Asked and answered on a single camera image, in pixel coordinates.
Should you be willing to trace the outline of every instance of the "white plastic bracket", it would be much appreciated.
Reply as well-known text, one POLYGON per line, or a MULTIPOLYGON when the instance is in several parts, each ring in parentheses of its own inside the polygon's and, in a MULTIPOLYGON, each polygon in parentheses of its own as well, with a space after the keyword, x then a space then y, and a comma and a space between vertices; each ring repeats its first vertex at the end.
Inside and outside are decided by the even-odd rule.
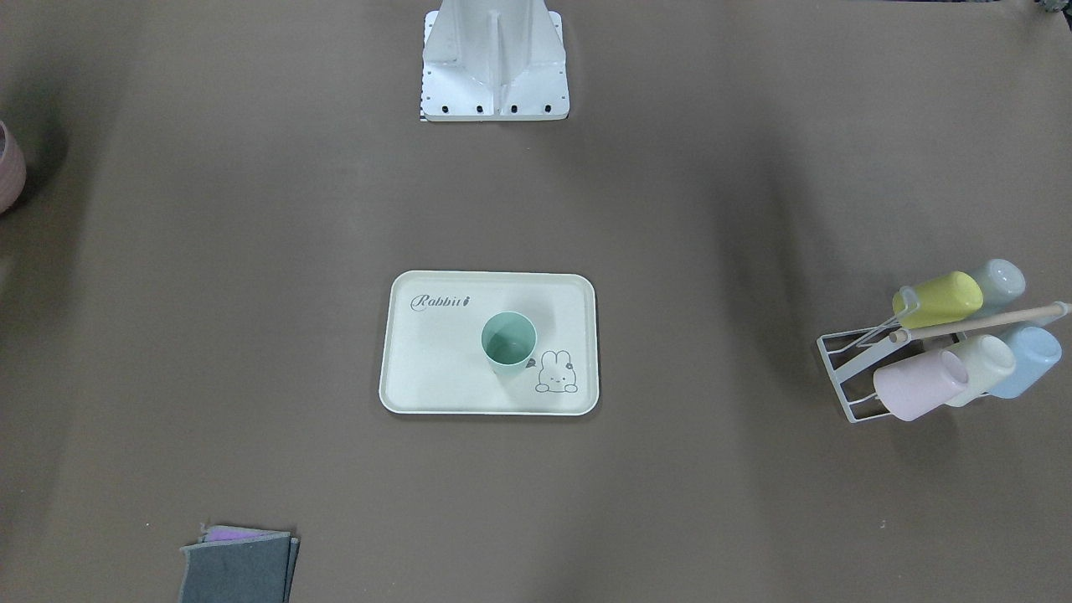
POLYGON ((425 17, 421 118, 564 119, 562 40, 562 17, 544 0, 443 0, 425 17))

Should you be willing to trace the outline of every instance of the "cup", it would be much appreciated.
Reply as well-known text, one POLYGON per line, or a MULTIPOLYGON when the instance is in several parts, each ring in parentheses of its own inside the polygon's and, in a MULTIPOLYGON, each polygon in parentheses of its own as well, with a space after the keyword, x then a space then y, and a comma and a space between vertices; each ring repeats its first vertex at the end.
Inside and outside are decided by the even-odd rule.
POLYGON ((993 335, 976 335, 946 348, 968 369, 968 387, 946 403, 963 407, 1004 381, 1016 370, 1016 356, 993 335))
POLYGON ((973 319, 994 315, 1024 294, 1027 279, 1024 273, 1008 260, 991 260, 981 267, 968 273, 983 292, 983 307, 973 319))
POLYGON ((536 351, 536 327, 520 312, 500 312, 483 324, 480 345, 492 370, 516 374, 536 351))
POLYGON ((875 371, 875 393, 894 416, 914 421, 968 386, 968 370, 949 350, 930 350, 875 371))
POLYGON ((0 121, 0 214, 3 214, 23 192, 26 185, 26 159, 15 136, 0 121))
POLYGON ((1016 356, 1016 370, 1004 381, 991 387, 992 396, 1011 399, 1034 384, 1061 359, 1061 343, 1042 327, 1019 324, 998 336, 1016 356))
MULTIPOLYGON (((964 320, 983 306, 983 291, 976 279, 959 270, 930 279, 912 289, 920 298, 920 308, 900 319, 905 328, 920 328, 964 320)), ((898 292, 893 296, 893 313, 905 310, 905 299, 898 292)))

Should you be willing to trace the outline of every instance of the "yellow cup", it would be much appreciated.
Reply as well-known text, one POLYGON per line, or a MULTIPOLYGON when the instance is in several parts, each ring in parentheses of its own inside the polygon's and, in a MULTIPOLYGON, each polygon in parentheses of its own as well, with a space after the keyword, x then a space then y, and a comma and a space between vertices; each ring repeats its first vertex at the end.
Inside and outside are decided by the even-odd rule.
MULTIPOLYGON (((912 289, 920 298, 920 309, 900 319, 905 328, 920 328, 964 320, 983 307, 983 290, 976 279, 956 270, 930 279, 912 289)), ((893 313, 905 309, 905 299, 898 292, 893 296, 893 313)))

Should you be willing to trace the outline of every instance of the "gray table surface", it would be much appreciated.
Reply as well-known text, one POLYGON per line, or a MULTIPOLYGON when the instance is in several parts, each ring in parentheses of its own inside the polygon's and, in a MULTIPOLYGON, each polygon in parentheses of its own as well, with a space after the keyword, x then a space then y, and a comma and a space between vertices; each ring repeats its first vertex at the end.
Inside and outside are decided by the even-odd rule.
POLYGON ((435 8, 0 5, 0 599, 174 601, 203 521, 300 535, 294 603, 1068 595, 1068 366, 850 425, 812 352, 988 258, 1072 296, 1060 16, 552 2, 569 119, 445 126, 435 8), (597 410, 387 412, 413 268, 591 279, 597 410))

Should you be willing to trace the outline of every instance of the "pink cup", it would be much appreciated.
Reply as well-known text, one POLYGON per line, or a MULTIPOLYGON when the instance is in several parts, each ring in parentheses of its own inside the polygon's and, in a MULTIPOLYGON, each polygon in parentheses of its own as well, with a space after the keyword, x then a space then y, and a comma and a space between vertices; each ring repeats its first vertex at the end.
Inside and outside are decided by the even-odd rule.
POLYGON ((26 159, 15 136, 0 121, 0 214, 8 210, 26 185, 26 159))
POLYGON ((932 350, 875 371, 875 393, 902 421, 913 421, 968 387, 968 369, 949 350, 932 350))

